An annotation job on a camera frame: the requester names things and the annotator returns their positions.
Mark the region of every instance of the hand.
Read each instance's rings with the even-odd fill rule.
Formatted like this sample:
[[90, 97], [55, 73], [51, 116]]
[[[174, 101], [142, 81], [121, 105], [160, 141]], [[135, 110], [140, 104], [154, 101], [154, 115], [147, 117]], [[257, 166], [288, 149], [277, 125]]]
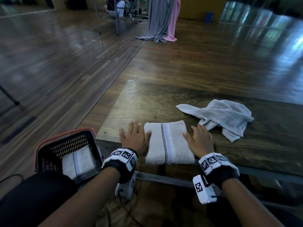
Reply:
[[137, 124], [136, 121], [132, 121], [128, 124], [128, 134], [125, 137], [123, 128], [119, 130], [120, 141], [122, 148], [131, 148], [135, 150], [138, 156], [143, 156], [149, 147], [149, 139], [152, 131], [144, 133], [143, 124]]
[[204, 127], [198, 124], [198, 127], [191, 126], [194, 130], [193, 137], [187, 132], [183, 133], [189, 148], [198, 158], [214, 152], [214, 138], [211, 133]]

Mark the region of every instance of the pink cloth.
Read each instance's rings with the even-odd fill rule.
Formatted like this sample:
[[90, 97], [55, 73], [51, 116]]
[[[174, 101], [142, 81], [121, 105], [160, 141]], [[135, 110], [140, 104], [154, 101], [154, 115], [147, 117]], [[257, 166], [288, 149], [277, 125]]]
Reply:
[[167, 36], [164, 38], [165, 40], [168, 41], [176, 41], [177, 39], [175, 38], [175, 28], [176, 28], [176, 22], [178, 19], [178, 15], [180, 12], [180, 6], [181, 6], [181, 0], [176, 0], [174, 9], [172, 11], [172, 16], [169, 21], [169, 31]]

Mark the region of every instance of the wooden table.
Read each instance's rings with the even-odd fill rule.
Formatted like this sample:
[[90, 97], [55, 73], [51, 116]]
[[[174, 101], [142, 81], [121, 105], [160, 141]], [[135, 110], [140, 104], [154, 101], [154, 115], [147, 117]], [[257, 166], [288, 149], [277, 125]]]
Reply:
[[[119, 129], [127, 130], [128, 122], [134, 119], [143, 123], [183, 120], [192, 133], [190, 126], [196, 126], [199, 119], [179, 111], [176, 105], [186, 103], [202, 108], [213, 99], [242, 103], [255, 118], [248, 123], [244, 137], [233, 143], [222, 135], [221, 128], [212, 129], [217, 152], [239, 166], [240, 171], [275, 172], [273, 175], [302, 182], [303, 105], [129, 80], [97, 134], [97, 141], [119, 143]], [[157, 166], [144, 164], [144, 159], [137, 164], [137, 170], [159, 173]], [[197, 174], [194, 165], [171, 164], [165, 172], [166, 176], [187, 180]]]

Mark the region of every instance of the folded white towel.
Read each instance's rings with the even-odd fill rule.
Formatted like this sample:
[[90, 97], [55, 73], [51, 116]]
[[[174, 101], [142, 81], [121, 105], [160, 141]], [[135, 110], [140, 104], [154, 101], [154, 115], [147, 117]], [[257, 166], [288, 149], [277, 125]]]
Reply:
[[207, 130], [217, 125], [221, 126], [222, 134], [231, 142], [243, 137], [247, 122], [254, 120], [251, 111], [243, 104], [224, 99], [214, 99], [205, 108], [188, 104], [179, 104], [176, 107], [186, 114], [201, 119], [199, 124], [204, 125]]
[[76, 183], [98, 173], [95, 159], [88, 145], [64, 156], [62, 158], [62, 170], [64, 175], [67, 175]]
[[167, 123], [146, 123], [144, 130], [151, 130], [147, 164], [188, 164], [195, 162], [195, 156], [188, 147], [182, 133], [186, 132], [184, 121]]

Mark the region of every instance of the forearm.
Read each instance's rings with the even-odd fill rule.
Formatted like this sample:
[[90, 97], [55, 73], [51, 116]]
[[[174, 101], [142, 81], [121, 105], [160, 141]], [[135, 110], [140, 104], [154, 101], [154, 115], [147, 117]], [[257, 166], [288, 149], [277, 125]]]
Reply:
[[282, 227], [261, 202], [237, 179], [222, 183], [222, 190], [235, 211], [242, 227]]
[[119, 179], [115, 168], [105, 168], [39, 226], [93, 226]]

